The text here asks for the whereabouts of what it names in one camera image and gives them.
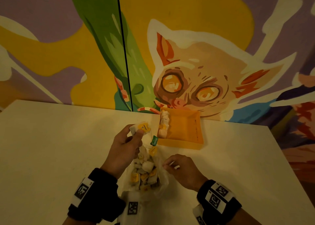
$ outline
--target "painted cat face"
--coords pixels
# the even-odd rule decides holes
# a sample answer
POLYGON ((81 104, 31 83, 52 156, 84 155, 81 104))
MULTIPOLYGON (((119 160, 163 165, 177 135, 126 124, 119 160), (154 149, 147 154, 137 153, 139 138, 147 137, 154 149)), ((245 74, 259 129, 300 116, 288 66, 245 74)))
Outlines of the painted cat face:
POLYGON ((264 86, 281 69, 248 72, 243 60, 207 42, 179 47, 159 32, 156 39, 156 56, 163 65, 153 77, 156 97, 173 108, 198 110, 201 117, 220 114, 233 100, 264 86))

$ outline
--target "wristband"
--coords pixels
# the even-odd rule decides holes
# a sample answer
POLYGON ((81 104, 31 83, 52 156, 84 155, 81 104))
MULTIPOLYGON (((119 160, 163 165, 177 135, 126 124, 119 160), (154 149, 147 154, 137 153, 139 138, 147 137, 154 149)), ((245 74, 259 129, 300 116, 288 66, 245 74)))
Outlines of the wristband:
POLYGON ((95 168, 83 179, 76 190, 68 216, 77 221, 113 222, 126 206, 117 195, 117 179, 102 169, 95 168))
POLYGON ((203 220, 207 224, 225 225, 242 207, 229 189, 214 180, 208 180, 201 186, 197 199, 205 210, 203 220))

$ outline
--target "right hand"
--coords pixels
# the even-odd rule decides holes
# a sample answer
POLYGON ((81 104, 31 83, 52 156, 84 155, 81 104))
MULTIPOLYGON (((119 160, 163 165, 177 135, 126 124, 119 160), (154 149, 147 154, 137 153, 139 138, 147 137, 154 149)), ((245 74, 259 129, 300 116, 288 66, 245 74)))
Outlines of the right hand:
POLYGON ((163 163, 163 168, 174 176, 174 178, 185 188, 199 191, 201 186, 208 180, 190 157, 183 155, 173 155, 163 163))

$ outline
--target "cat ear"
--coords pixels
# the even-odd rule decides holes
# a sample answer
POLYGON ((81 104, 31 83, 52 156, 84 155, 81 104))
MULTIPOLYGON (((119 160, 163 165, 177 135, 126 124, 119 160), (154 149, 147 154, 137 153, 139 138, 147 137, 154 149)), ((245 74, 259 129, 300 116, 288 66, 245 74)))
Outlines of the cat ear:
POLYGON ((157 33, 157 53, 162 60, 163 66, 179 61, 179 59, 173 61, 171 60, 174 58, 174 50, 169 41, 159 33, 157 33))
POLYGON ((240 98, 257 89, 264 87, 274 78, 274 76, 281 70, 283 65, 270 69, 261 69, 257 72, 251 73, 245 79, 241 80, 240 86, 236 87, 236 91, 232 91, 236 98, 240 98))

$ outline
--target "orange tray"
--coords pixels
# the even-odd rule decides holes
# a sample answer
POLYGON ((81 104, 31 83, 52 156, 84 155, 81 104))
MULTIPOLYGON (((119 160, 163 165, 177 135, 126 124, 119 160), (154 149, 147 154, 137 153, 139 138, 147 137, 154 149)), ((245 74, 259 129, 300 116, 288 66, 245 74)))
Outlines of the orange tray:
POLYGON ((185 149, 201 149, 203 136, 199 111, 161 108, 169 112, 169 128, 165 139, 158 144, 185 149))

